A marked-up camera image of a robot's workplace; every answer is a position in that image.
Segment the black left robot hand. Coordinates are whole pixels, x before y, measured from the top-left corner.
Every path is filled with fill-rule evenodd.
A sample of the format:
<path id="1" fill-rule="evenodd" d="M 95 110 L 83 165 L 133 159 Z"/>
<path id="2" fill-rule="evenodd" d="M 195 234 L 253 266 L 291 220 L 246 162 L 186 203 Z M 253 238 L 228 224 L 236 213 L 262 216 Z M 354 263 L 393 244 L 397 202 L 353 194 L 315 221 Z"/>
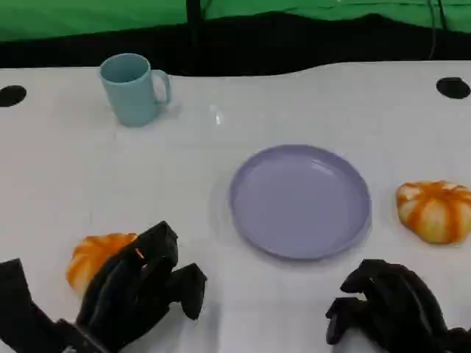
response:
<path id="1" fill-rule="evenodd" d="M 207 277 L 196 263 L 177 268 L 177 235 L 165 222 L 113 255 L 89 284 L 76 319 L 109 352 L 151 330 L 179 303 L 196 320 Z"/>

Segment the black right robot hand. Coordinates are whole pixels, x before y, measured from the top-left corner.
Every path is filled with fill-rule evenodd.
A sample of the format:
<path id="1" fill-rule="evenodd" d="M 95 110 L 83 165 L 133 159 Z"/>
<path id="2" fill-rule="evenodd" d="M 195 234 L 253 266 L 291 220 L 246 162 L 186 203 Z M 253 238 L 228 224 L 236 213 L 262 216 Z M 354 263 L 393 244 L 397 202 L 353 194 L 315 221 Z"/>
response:
<path id="1" fill-rule="evenodd" d="M 403 265 L 363 260 L 341 285 L 345 293 L 325 316 L 326 341 L 333 346 L 349 329 L 360 330 L 386 352 L 445 352 L 447 326 L 427 285 Z"/>

